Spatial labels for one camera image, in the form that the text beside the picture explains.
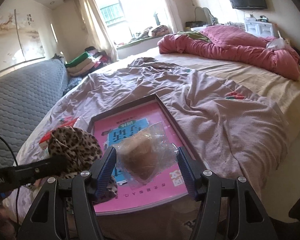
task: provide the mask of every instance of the stack of folded clothes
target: stack of folded clothes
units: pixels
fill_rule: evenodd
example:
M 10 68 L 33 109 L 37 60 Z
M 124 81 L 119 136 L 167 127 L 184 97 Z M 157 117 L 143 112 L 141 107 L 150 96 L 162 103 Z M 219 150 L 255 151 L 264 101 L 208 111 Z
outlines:
M 111 58 L 105 51 L 99 52 L 95 47 L 86 48 L 83 54 L 65 65 L 72 78 L 63 95 L 78 86 L 85 76 L 111 63 Z

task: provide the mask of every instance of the green cloth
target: green cloth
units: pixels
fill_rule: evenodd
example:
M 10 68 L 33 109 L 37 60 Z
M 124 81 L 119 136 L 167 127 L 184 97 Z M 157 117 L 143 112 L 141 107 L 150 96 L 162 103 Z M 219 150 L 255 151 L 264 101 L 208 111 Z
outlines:
M 79 57 L 76 57 L 73 61 L 66 64 L 65 67 L 66 68 L 75 67 L 76 65 L 80 64 L 82 61 L 86 60 L 88 57 L 90 57 L 90 54 L 87 52 L 84 52 Z
M 187 35 L 189 38 L 194 39 L 194 40 L 211 42 L 210 39 L 207 36 L 204 36 L 200 31 L 178 32 L 177 34 Z

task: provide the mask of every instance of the floor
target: floor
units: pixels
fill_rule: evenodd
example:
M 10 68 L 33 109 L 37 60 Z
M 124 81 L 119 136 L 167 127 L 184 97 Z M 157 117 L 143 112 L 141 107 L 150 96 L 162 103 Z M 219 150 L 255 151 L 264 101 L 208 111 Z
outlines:
M 279 169 L 270 175 L 262 192 L 262 201 L 271 217 L 284 222 L 293 222 L 288 212 L 299 198 L 300 133 Z

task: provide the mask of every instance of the pink book cover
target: pink book cover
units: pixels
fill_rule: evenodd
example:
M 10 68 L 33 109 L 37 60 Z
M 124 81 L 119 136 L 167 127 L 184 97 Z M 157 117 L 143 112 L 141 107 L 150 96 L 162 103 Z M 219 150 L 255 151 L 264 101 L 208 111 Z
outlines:
M 157 102 L 150 102 L 96 121 L 94 136 L 99 141 L 102 151 L 105 152 L 107 147 L 158 122 L 163 123 L 169 142 L 176 147 L 183 146 Z M 129 187 L 119 170 L 115 168 L 112 174 L 118 184 L 117 197 L 95 205 L 94 210 L 97 215 L 134 212 L 187 195 L 178 164 L 166 169 L 147 185 L 135 190 Z

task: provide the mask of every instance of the drawer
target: drawer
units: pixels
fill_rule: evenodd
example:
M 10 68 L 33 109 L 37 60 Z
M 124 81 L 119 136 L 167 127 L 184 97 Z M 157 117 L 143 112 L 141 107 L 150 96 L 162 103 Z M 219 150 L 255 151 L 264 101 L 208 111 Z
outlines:
M 251 33 L 253 35 L 258 35 L 258 24 L 256 23 L 246 23 L 246 32 Z
M 260 28 L 260 35 L 262 37 L 274 36 L 273 28 L 271 25 L 260 24 L 259 28 Z

